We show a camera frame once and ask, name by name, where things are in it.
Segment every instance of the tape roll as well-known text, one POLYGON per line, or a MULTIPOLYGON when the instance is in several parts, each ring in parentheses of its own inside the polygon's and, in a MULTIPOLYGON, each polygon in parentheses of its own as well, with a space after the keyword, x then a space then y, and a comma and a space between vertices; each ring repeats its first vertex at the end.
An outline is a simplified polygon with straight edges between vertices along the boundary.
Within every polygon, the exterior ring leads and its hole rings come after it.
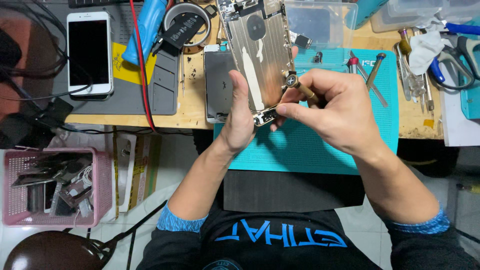
POLYGON ((183 2, 183 3, 175 4, 174 6, 172 6, 165 14, 165 18, 163 20, 163 28, 165 30, 168 30, 172 25, 173 19, 177 15, 180 15, 186 12, 191 12, 202 17, 205 20, 207 31, 205 33, 205 36, 200 41, 192 44, 185 43, 184 46, 195 47, 195 46, 201 45, 210 35, 210 32, 212 30, 212 24, 210 22, 210 17, 208 17, 207 12, 197 4, 183 2))

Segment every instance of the man's right hand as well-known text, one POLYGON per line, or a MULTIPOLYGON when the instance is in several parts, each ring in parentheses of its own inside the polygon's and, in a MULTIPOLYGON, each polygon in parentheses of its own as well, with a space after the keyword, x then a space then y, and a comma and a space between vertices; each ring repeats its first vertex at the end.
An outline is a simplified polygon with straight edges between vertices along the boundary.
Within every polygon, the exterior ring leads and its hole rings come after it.
MULTIPOLYGON (((368 158, 372 151, 384 146, 360 75, 312 69, 299 80, 323 96, 327 105, 324 109, 310 102, 309 108, 299 105, 305 96, 289 88, 276 108, 279 115, 311 127, 328 144, 354 157, 368 158)), ((277 130, 285 122, 284 117, 276 119, 270 129, 277 130)))

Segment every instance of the blue heat gun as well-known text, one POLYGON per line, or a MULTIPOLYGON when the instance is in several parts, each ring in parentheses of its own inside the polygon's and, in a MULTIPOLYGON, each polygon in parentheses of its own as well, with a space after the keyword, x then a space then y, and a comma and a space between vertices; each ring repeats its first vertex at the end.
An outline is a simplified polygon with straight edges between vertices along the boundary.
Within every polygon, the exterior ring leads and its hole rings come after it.
MULTIPOLYGON (((145 61, 148 58, 152 46, 157 42, 158 30, 160 29, 166 8, 167 0, 145 0, 142 10, 138 15, 138 32, 140 33, 140 41, 142 42, 142 52, 145 61)), ((138 61, 137 34, 135 29, 121 57, 132 64, 140 65, 138 61)))

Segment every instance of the man's left hand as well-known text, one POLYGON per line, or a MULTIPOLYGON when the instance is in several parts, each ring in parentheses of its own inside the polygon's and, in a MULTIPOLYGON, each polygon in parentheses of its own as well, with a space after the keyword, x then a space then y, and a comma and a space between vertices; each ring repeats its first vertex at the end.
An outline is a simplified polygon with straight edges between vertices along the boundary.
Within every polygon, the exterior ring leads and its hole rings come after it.
MULTIPOLYGON (((298 51, 297 47, 292 47, 293 58, 297 56, 298 51)), ((217 140, 222 141, 226 151, 235 155, 251 143, 257 128, 253 123, 252 111, 248 106, 247 80, 236 70, 232 70, 228 74, 233 85, 232 107, 217 140)))

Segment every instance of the brown chair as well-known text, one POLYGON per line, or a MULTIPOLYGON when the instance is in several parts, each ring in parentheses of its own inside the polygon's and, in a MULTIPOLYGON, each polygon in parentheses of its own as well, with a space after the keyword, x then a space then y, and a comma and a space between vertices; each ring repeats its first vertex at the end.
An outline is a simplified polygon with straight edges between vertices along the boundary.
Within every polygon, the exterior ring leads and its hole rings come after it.
POLYGON ((132 260, 135 234, 142 224, 162 209, 167 201, 146 215, 141 221, 124 233, 120 233, 106 243, 85 238, 64 231, 36 233, 22 240, 8 255, 4 269, 23 270, 86 270, 102 269, 113 256, 117 243, 132 235, 128 255, 127 270, 132 260))

